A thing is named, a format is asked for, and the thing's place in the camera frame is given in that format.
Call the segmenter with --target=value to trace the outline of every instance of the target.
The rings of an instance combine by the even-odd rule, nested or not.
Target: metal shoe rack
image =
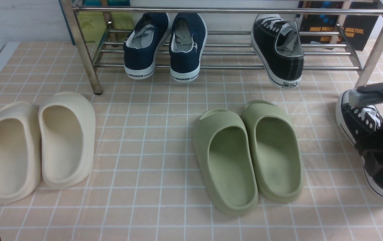
[[[349,0],[345,1],[345,6],[349,6],[350,2],[369,2],[369,0]],[[108,46],[122,46],[122,42],[117,40],[117,33],[130,32],[130,29],[114,29],[113,21],[111,18],[111,12],[198,12],[198,13],[247,13],[247,14],[260,14],[260,13],[271,13],[271,14],[327,14],[327,15],[339,15],[338,23],[333,32],[300,32],[300,35],[318,35],[318,36],[342,36],[345,40],[344,43],[337,44],[337,38],[334,37],[335,41],[330,44],[303,44],[305,49],[344,49],[343,52],[317,52],[309,51],[305,52],[305,55],[314,56],[347,56],[350,58],[353,66],[305,66],[305,70],[338,70],[338,71],[356,71],[358,72],[359,78],[356,82],[356,86],[367,84],[382,52],[383,52],[383,27],[375,41],[374,47],[370,52],[370,55],[366,63],[361,63],[357,53],[351,47],[347,41],[347,37],[341,27],[342,22],[346,15],[371,15],[371,16],[382,16],[383,17],[383,0],[373,0],[378,2],[376,9],[265,9],[265,8],[181,8],[181,7],[133,7],[133,6],[122,6],[122,7],[111,7],[108,6],[107,0],[101,0],[102,6],[83,6],[83,0],[61,0],[63,11],[66,16],[66,20],[71,29],[72,36],[77,45],[78,52],[81,60],[83,61],[84,68],[89,77],[90,84],[93,88],[93,93],[96,95],[102,94],[102,87],[99,83],[96,71],[98,68],[119,68],[123,67],[122,63],[103,63],[101,62],[104,54],[122,54],[123,50],[120,48],[109,48]],[[84,41],[83,33],[78,23],[77,15],[79,12],[103,12],[106,22],[105,33],[96,49],[94,57],[90,56],[87,45]],[[250,35],[249,31],[209,31],[209,35]],[[220,48],[220,49],[238,49],[238,48],[249,48],[251,44],[237,44],[237,43],[218,43],[218,44],[206,44],[206,47]],[[230,55],[230,56],[243,56],[243,55],[254,55],[254,52],[204,52],[203,55]],[[168,68],[169,65],[156,65],[156,67]],[[207,65],[201,66],[202,69],[218,69],[218,70],[261,70],[264,69],[263,65]]]

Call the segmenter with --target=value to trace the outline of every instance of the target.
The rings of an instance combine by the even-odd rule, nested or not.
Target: slide sandal
[[[92,171],[96,116],[92,104],[73,92],[55,94],[40,106],[43,179],[67,188]]]
[[[248,136],[239,115],[224,109],[203,114],[194,128],[193,148],[216,209],[243,215],[257,205]]]
[[[38,110],[27,102],[0,109],[0,204],[28,196],[41,178]]]
[[[302,188],[302,162],[289,116],[272,103],[254,100],[246,104],[242,119],[260,193],[280,202],[296,199]]]

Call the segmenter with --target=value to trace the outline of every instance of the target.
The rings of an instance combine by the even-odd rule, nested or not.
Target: cream slide sandal
[[[78,93],[58,93],[40,106],[38,120],[46,184],[67,188],[83,181],[92,171],[95,152],[92,104]]]
[[[0,109],[0,204],[28,196],[41,178],[38,111],[27,102]]]

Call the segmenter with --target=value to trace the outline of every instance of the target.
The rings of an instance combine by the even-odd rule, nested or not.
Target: sneaker
[[[172,24],[170,75],[177,82],[191,82],[200,71],[208,28],[198,13],[179,13]]]
[[[156,67],[156,55],[170,34],[167,13],[144,13],[123,43],[124,70],[133,79],[150,77]]]
[[[277,14],[260,14],[251,31],[251,44],[273,84],[279,88],[297,86],[304,61],[297,23],[284,21]]]
[[[352,108],[349,91],[345,91],[337,101],[337,124],[360,153],[369,187],[383,198],[383,118],[373,105]]]

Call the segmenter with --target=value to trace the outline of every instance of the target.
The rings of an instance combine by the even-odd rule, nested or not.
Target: navy blue sneaker
[[[144,13],[123,43],[124,70],[133,79],[150,77],[156,67],[156,55],[170,33],[167,13]]]
[[[208,28],[198,13],[179,13],[172,23],[170,75],[177,82],[190,82],[200,71]]]

